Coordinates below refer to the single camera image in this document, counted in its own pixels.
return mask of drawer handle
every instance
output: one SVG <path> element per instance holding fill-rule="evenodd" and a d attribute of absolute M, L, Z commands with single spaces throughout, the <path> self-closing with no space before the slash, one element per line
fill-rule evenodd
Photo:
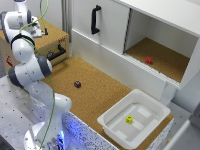
<path fill-rule="evenodd" d="M 91 30 L 92 30 L 92 34 L 93 35 L 96 34 L 96 33 L 98 33 L 98 32 L 100 32 L 100 30 L 96 28 L 96 16 L 97 16 L 96 12 L 99 11 L 99 10 L 101 10 L 101 7 L 98 6 L 98 5 L 96 6 L 96 8 L 94 8 L 92 10 L 92 25 L 91 25 Z"/>
<path fill-rule="evenodd" d="M 53 60 L 53 59 L 55 59 L 55 58 L 57 58 L 57 57 L 63 55 L 64 53 L 66 53 L 66 50 L 65 50 L 63 47 L 61 47 L 60 44 L 58 45 L 58 49 L 60 50 L 58 53 L 55 53 L 55 54 L 53 54 L 53 55 L 47 57 L 47 59 L 48 59 L 49 61 L 51 61 L 51 60 Z"/>

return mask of sink basin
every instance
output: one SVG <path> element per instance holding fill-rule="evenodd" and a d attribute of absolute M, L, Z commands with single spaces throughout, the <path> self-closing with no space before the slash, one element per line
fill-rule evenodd
<path fill-rule="evenodd" d="M 122 147 L 136 149 L 169 113 L 169 108 L 135 89 L 97 120 Z M 133 117 L 132 123 L 126 122 L 128 115 Z"/>

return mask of yellow-green object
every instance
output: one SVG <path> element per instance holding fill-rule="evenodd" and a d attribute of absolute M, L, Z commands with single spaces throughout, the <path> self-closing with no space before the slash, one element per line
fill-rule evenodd
<path fill-rule="evenodd" d="M 132 123 L 132 122 L 133 122 L 133 117 L 130 116 L 130 115 L 128 115 L 128 116 L 126 117 L 126 122 L 127 122 L 127 123 Z"/>

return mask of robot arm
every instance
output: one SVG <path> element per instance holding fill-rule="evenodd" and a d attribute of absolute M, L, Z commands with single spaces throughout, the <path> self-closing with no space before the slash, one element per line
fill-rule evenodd
<path fill-rule="evenodd" d="M 6 41 L 10 43 L 14 57 L 21 64 L 12 67 L 9 70 L 10 81 L 18 87 L 27 87 L 30 98 L 34 101 L 43 103 L 46 107 L 45 124 L 36 135 L 36 139 L 42 142 L 47 131 L 49 122 L 49 132 L 44 141 L 44 150 L 49 150 L 49 143 L 55 143 L 57 135 L 63 130 L 62 113 L 70 110 L 72 102 L 70 98 L 55 94 L 55 108 L 52 116 L 53 90 L 40 80 L 48 77 L 52 73 L 50 61 L 41 56 L 35 56 L 34 47 L 23 38 L 35 45 L 35 39 L 42 37 L 42 31 L 39 22 L 30 25 L 19 34 L 19 30 L 35 21 L 37 18 L 31 15 L 26 7 L 26 0 L 14 0 L 15 11 L 3 12 L 0 15 L 0 24 L 4 32 Z"/>

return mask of cork surface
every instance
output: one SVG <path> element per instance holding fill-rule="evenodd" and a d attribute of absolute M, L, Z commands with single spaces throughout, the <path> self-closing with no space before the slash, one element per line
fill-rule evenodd
<path fill-rule="evenodd" d="M 52 79 L 55 92 L 71 98 L 70 111 L 123 150 L 104 133 L 97 118 L 130 93 L 131 89 L 75 55 L 53 68 Z M 50 85 L 49 78 L 43 81 Z M 74 86 L 76 81 L 81 82 L 81 88 L 77 89 Z M 172 119 L 173 116 L 169 115 L 137 150 L 145 150 Z"/>
<path fill-rule="evenodd" d="M 147 56 L 152 57 L 152 63 L 147 65 L 178 82 L 181 82 L 190 60 L 149 38 L 143 39 L 125 53 L 143 63 Z"/>
<path fill-rule="evenodd" d="M 44 32 L 44 25 L 42 23 L 42 20 L 39 21 L 40 26 L 42 28 L 42 31 Z M 59 39 L 62 39 L 65 36 L 68 36 L 68 34 L 59 28 L 55 27 L 54 25 L 50 24 L 49 22 L 45 21 L 47 29 L 48 29 L 48 36 L 42 36 L 42 38 L 37 38 L 35 40 L 36 47 L 38 49 L 47 46 L 50 43 L 53 43 L 55 41 L 58 41 Z M 5 36 L 3 34 L 3 31 L 0 31 L 0 37 L 5 39 Z"/>

